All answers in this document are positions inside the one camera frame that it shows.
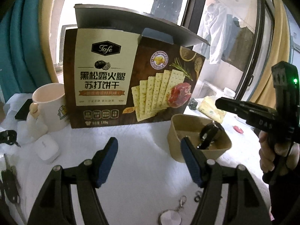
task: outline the red object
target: red object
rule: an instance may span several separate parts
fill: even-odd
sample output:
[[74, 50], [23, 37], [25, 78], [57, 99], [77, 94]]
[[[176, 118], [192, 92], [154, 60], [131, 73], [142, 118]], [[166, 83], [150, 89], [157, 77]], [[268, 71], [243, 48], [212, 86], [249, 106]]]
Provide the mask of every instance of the red object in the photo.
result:
[[191, 86], [189, 83], [180, 83], [172, 88], [168, 98], [168, 105], [172, 108], [181, 107], [191, 97]]
[[238, 132], [238, 133], [240, 133], [240, 134], [244, 133], [244, 131], [243, 131], [240, 127], [238, 127], [238, 126], [233, 126], [233, 128], [234, 128], [234, 130], [235, 130], [236, 132]]

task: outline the cheese block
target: cheese block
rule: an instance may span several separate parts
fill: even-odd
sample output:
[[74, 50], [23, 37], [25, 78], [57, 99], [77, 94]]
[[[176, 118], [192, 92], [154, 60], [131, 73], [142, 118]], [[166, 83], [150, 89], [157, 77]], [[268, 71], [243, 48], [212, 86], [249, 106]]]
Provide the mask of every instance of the cheese block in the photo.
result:
[[171, 76], [171, 71], [165, 70], [163, 72], [163, 79], [161, 81], [159, 94], [158, 94], [158, 98], [157, 98], [157, 104], [156, 104], [156, 109], [158, 109], [158, 110], [161, 110], [161, 104], [162, 104], [164, 96], [165, 96], [165, 92], [166, 92], [166, 88], [167, 88], [170, 76]]
[[131, 88], [133, 104], [135, 106], [136, 119], [140, 118], [140, 86], [134, 86]]
[[145, 114], [146, 96], [147, 96], [148, 80], [140, 80], [139, 82], [139, 114]]
[[175, 87], [176, 85], [183, 83], [185, 80], [185, 75], [182, 71], [179, 70], [172, 70], [168, 85], [166, 87], [166, 92], [165, 95], [163, 97], [163, 101], [161, 103], [161, 107], [162, 108], [167, 108], [169, 107], [168, 105], [168, 98], [170, 96], [171, 90], [173, 89], [173, 87]]
[[226, 112], [216, 108], [214, 100], [211, 97], [205, 97], [198, 107], [198, 111], [204, 113], [212, 120], [222, 123]]
[[145, 114], [151, 113], [154, 84], [155, 84], [155, 76], [148, 77]]
[[161, 88], [161, 82], [163, 80], [163, 73], [156, 73], [155, 75], [155, 83], [154, 83], [154, 90], [153, 90], [153, 97], [152, 97], [152, 105], [151, 111], [153, 112], [156, 108], [157, 99], [159, 95], [159, 90]]

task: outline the screw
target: screw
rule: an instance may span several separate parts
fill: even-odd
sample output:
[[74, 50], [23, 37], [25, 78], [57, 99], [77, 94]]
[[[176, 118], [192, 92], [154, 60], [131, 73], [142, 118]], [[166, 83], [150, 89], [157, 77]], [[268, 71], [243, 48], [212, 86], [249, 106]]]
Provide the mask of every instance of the screw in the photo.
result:
[[241, 171], [245, 171], [246, 170], [246, 167], [244, 165], [239, 165], [238, 166], [238, 169], [241, 170]]
[[60, 166], [59, 165], [54, 166], [53, 171], [57, 172], [59, 170], [60, 170]]
[[212, 160], [212, 159], [208, 159], [207, 161], [206, 161], [206, 163], [208, 164], [208, 165], [215, 165], [215, 161], [214, 160]]
[[86, 165], [86, 166], [89, 166], [93, 163], [93, 161], [91, 159], [86, 159], [83, 164]]

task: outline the keychain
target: keychain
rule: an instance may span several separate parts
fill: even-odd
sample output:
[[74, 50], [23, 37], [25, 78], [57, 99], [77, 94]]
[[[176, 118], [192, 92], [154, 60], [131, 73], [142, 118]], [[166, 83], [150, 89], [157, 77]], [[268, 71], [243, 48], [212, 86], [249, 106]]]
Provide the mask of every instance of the keychain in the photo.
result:
[[16, 145], [20, 147], [17, 142], [17, 132], [14, 130], [5, 130], [3, 132], [0, 132], [0, 144], [2, 143], [8, 144], [10, 146]]
[[183, 210], [183, 205], [186, 203], [187, 198], [185, 195], [180, 197], [180, 204], [176, 210], [166, 210], [158, 217], [159, 225], [181, 225], [182, 217], [179, 214]]

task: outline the white table cloth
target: white table cloth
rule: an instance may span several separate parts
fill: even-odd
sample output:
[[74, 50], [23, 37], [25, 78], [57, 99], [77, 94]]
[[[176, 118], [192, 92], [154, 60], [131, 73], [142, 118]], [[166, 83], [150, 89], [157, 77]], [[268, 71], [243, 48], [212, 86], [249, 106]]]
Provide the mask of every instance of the white table cloth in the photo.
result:
[[[11, 111], [18, 111], [28, 94], [16, 94], [10, 101], [10, 110], [5, 126], [15, 126]], [[186, 110], [189, 114], [200, 114]], [[217, 161], [221, 165], [236, 167], [244, 164], [251, 172], [266, 204], [269, 206], [269, 192], [262, 182], [259, 166], [258, 138], [246, 125], [238, 122], [232, 114], [225, 116], [223, 127], [232, 141], [232, 148]], [[243, 129], [237, 133], [233, 126]], [[21, 208], [28, 219], [33, 203], [46, 177], [55, 165], [63, 168], [79, 165], [103, 149], [111, 136], [116, 137], [119, 149], [105, 184], [97, 190], [103, 211], [110, 225], [154, 225], [159, 213], [176, 209], [182, 195], [187, 197], [181, 212], [182, 225], [190, 224], [197, 208], [195, 192], [199, 190], [192, 182], [187, 166], [172, 159], [167, 134], [170, 121], [134, 124], [115, 127], [72, 129], [70, 125], [61, 131], [50, 133], [59, 144], [61, 155], [50, 165], [44, 164], [34, 153], [32, 144], [16, 146], [0, 145], [0, 169], [4, 169], [3, 153], [16, 166], [17, 179], [21, 186]], [[215, 224], [222, 224], [225, 213], [227, 190], [223, 185], [223, 199]], [[73, 205], [77, 224], [83, 224], [76, 187], [72, 186]], [[15, 208], [10, 204], [12, 216], [22, 224]]]

